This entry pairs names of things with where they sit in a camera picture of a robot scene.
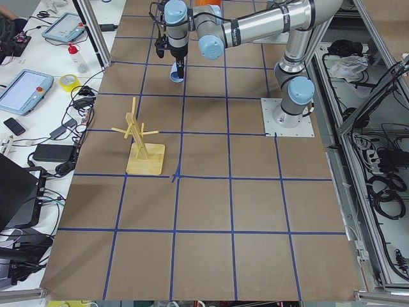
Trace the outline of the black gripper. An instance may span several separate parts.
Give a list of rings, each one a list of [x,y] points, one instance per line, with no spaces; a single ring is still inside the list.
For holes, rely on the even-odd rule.
[[[170,46],[171,55],[175,58],[175,74],[177,79],[184,79],[184,64],[187,56],[187,45],[183,47]]]

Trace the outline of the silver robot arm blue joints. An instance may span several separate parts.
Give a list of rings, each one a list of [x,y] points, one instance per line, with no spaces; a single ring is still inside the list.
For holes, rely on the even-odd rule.
[[[313,36],[340,9],[340,1],[271,1],[264,10],[233,19],[221,16],[220,6],[188,7],[183,1],[162,1],[157,21],[170,46],[187,45],[188,33],[196,32],[201,54],[210,60],[224,50],[279,33],[289,33],[284,56],[275,65],[275,78],[283,91],[282,110],[299,115],[313,99],[315,87],[304,74],[307,54],[317,43]]]

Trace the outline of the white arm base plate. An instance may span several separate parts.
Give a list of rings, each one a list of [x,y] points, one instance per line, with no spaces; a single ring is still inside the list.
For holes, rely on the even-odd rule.
[[[287,138],[313,138],[314,130],[308,108],[302,114],[286,114],[281,108],[281,98],[261,98],[261,109],[266,136]]]

